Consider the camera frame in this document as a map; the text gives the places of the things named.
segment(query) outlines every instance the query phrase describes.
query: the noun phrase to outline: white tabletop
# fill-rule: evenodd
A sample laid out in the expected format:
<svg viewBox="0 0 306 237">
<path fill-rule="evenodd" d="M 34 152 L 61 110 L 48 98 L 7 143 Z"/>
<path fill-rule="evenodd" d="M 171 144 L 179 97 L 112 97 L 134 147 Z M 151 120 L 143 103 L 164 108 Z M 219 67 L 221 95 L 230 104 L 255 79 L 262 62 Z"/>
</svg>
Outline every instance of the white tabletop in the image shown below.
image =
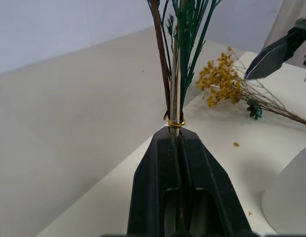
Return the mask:
<svg viewBox="0 0 306 237">
<path fill-rule="evenodd" d="M 248 66 L 255 56 L 246 52 L 241 61 Z M 283 64 L 280 70 L 262 82 L 288 109 L 306 118 L 305 77 L 305 69 Z M 200 94 L 185 107 L 185 128 L 199 135 L 228 173 L 252 230 L 260 235 L 274 234 L 275 231 L 264 218 L 261 196 L 281 170 L 306 147 L 306 127 L 268 112 L 263 112 L 263 118 L 255 121 L 249 117 L 245 105 L 223 104 L 209 109 L 202 96 Z M 125 234 L 134 171 L 150 140 L 137 148 L 38 237 Z"/>
</svg>

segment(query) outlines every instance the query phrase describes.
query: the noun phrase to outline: white cup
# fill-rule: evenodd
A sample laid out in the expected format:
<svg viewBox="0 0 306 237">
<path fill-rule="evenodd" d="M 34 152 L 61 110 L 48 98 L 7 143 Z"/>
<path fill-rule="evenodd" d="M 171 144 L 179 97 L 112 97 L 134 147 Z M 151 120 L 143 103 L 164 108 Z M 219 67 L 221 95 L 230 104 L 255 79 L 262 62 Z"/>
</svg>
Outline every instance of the white cup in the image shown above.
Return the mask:
<svg viewBox="0 0 306 237">
<path fill-rule="evenodd" d="M 306 234 L 306 148 L 265 190 L 262 208 L 277 233 Z"/>
</svg>

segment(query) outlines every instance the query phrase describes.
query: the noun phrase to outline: small green flower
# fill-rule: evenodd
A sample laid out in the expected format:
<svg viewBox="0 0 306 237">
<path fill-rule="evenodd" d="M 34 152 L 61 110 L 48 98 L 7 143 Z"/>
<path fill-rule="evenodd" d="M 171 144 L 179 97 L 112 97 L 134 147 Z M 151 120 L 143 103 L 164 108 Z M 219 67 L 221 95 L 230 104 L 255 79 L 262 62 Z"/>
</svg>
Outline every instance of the small green flower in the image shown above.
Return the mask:
<svg viewBox="0 0 306 237">
<path fill-rule="evenodd" d="M 250 111 L 250 117 L 255 116 L 255 120 L 258 120 L 262 117 L 262 108 L 259 106 L 258 102 L 256 100 L 249 100 L 247 104 L 250 106 L 247 108 L 247 111 Z"/>
</svg>

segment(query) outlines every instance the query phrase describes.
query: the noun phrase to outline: yellow flower cluster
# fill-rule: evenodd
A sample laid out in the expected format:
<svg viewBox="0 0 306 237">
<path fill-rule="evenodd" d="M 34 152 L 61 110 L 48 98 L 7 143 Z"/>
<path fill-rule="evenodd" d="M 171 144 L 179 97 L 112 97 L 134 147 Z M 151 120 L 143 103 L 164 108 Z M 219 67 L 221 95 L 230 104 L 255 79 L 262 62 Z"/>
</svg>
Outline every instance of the yellow flower cluster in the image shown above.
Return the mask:
<svg viewBox="0 0 306 237">
<path fill-rule="evenodd" d="M 219 102 L 230 101 L 232 104 L 239 102 L 242 96 L 242 79 L 233 67 L 231 59 L 232 49 L 228 46 L 227 53 L 221 53 L 217 59 L 219 64 L 214 65 L 214 60 L 208 61 L 208 65 L 200 72 L 196 82 L 202 91 L 209 90 L 212 95 L 207 99 L 209 107 L 216 107 Z"/>
</svg>

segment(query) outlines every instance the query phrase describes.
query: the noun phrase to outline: brown branch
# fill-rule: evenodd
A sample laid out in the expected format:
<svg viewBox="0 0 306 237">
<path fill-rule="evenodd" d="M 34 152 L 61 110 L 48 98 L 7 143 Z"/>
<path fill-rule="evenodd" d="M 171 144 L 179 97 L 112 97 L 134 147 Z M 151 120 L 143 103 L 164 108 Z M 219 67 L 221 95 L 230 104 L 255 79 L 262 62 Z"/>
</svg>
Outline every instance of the brown branch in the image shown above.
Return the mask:
<svg viewBox="0 0 306 237">
<path fill-rule="evenodd" d="M 152 16 L 153 16 L 153 21 L 154 21 L 155 33 L 156 33 L 157 47 L 158 47 L 158 52 L 159 52 L 159 59 L 161 62 L 161 67 L 162 67 L 162 76 L 163 76 L 163 82 L 164 82 L 167 113 L 169 117 L 170 104 L 171 104 L 170 90 L 169 90 L 169 83 L 168 83 L 168 77 L 169 77 L 168 73 L 169 72 L 168 72 L 167 62 L 166 62 L 166 57 L 165 57 L 164 43 L 163 43 L 161 24 L 160 24 L 160 14 L 158 11 L 157 0 L 151 0 L 151 8 L 152 8 Z"/>
</svg>

